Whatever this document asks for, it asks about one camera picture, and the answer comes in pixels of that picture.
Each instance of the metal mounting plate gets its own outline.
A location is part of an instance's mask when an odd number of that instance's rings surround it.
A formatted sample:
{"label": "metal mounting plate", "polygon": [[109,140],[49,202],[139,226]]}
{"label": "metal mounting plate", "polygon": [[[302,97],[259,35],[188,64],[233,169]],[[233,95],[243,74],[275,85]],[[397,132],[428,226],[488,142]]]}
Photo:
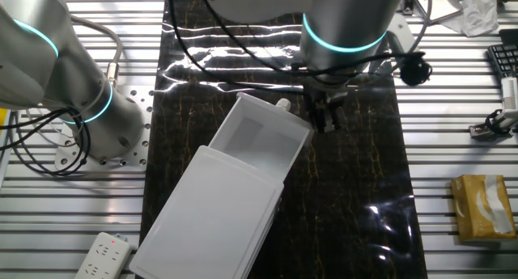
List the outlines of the metal mounting plate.
{"label": "metal mounting plate", "polygon": [[[88,157],[86,165],[81,167],[82,172],[92,171],[145,171],[147,165],[147,151],[149,149],[149,136],[151,131],[151,115],[153,108],[152,86],[127,86],[117,87],[117,90],[125,97],[131,98],[142,109],[144,115],[144,131],[137,145],[128,154],[119,158],[98,161]],[[67,136],[72,136],[72,130],[68,126],[63,126],[62,132]],[[59,142],[66,144],[73,142],[72,139],[61,136]],[[59,147],[56,152],[55,165],[58,170],[69,166],[79,152],[78,146]]]}

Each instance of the white plastic box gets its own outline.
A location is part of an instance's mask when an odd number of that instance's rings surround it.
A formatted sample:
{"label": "white plastic box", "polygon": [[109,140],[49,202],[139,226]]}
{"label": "white plastic box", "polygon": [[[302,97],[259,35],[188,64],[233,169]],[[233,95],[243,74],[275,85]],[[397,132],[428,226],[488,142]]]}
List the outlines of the white plastic box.
{"label": "white plastic box", "polygon": [[131,271],[146,279],[248,276],[312,127],[273,104],[238,96],[212,142],[194,155]]}

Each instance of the yellow tissue box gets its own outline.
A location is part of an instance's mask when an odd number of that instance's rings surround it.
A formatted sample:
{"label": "yellow tissue box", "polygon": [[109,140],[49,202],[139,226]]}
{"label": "yellow tissue box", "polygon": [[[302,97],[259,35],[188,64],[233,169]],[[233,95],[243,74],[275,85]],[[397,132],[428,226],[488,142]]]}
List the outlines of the yellow tissue box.
{"label": "yellow tissue box", "polygon": [[516,239],[503,176],[462,175],[452,190],[461,241]]}

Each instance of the power strip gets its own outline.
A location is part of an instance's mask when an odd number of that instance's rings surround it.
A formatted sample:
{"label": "power strip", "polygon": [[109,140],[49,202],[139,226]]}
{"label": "power strip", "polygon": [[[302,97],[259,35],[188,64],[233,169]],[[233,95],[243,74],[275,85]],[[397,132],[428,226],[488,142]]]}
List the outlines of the power strip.
{"label": "power strip", "polygon": [[97,235],[75,279],[116,279],[131,254],[131,246],[104,232]]}

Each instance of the black marble surface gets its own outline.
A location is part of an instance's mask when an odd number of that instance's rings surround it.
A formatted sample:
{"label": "black marble surface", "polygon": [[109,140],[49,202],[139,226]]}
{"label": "black marble surface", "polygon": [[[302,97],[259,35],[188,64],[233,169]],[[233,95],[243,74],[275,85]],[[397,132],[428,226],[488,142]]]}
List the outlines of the black marble surface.
{"label": "black marble surface", "polygon": [[[189,51],[236,81],[283,87],[301,79],[265,70],[223,36],[200,0],[175,0]],[[208,145],[236,101],[234,87],[187,61],[164,16],[146,174],[141,241],[190,159]],[[278,66],[297,60],[300,15],[232,31]],[[281,97],[304,116],[301,96]],[[392,80],[349,94],[345,128],[316,134],[285,181],[280,211],[249,278],[425,278],[426,269]]]}

